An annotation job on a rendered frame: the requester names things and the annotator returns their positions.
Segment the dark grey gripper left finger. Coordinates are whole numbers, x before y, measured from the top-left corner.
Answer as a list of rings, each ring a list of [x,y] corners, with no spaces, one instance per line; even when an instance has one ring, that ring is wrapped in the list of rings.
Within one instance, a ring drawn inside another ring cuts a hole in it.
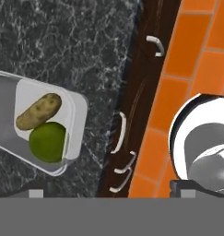
[[[24,184],[20,189],[0,194],[0,197],[44,198],[53,197],[54,185],[48,181],[34,181]]]

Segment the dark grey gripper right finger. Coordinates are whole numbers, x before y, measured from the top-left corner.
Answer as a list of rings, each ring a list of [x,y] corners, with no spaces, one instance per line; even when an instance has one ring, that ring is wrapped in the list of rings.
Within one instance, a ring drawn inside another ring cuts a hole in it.
[[[171,180],[170,189],[170,197],[174,198],[224,198],[224,193],[208,190],[190,180]]]

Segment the green lime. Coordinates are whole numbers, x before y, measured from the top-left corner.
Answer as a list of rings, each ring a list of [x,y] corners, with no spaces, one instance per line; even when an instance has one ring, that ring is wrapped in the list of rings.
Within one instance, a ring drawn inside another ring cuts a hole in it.
[[[41,124],[29,135],[32,154],[47,163],[59,162],[63,156],[65,128],[56,122]]]

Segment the brown potato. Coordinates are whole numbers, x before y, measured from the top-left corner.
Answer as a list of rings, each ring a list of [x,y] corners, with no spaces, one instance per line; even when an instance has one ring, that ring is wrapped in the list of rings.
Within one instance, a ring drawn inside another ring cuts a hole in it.
[[[54,117],[62,105],[62,99],[56,93],[47,93],[28,107],[17,119],[20,130],[31,130]]]

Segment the clear plastic vegetable container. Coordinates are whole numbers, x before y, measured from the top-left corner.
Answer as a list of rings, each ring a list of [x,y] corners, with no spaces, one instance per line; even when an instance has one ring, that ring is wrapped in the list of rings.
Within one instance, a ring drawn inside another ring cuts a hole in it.
[[[51,119],[66,129],[62,160],[57,163],[37,159],[29,149],[29,132],[16,127],[17,117],[47,93],[56,93],[62,99],[61,108]],[[87,113],[87,100],[79,93],[0,71],[0,148],[51,176],[62,174],[78,158]]]

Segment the white and black round thing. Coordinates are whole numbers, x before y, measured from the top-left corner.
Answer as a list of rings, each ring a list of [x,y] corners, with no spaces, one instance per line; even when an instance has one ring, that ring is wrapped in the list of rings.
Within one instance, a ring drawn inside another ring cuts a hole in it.
[[[181,183],[224,197],[224,96],[199,93],[175,114],[171,164]]]

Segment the dark brown wooden cabinet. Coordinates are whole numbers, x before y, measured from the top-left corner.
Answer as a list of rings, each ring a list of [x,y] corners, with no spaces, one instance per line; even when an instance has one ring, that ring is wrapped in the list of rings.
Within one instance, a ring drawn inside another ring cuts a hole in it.
[[[98,197],[126,197],[135,170],[137,157],[147,126],[147,120],[159,83],[160,72],[165,60],[156,57],[158,50],[153,42],[146,41],[146,36],[159,38],[165,53],[168,50],[174,23],[182,0],[141,0],[140,12],[136,21],[134,38],[131,42],[130,59],[125,66],[124,86],[118,101],[118,111],[112,124],[112,142],[108,149],[102,171]],[[124,142],[120,150],[115,149],[121,131],[123,112],[127,119]],[[131,160],[130,151],[136,153],[132,164],[132,175],[125,187],[117,194],[109,191],[110,187],[118,187],[128,172],[117,174],[115,168],[122,169]]]

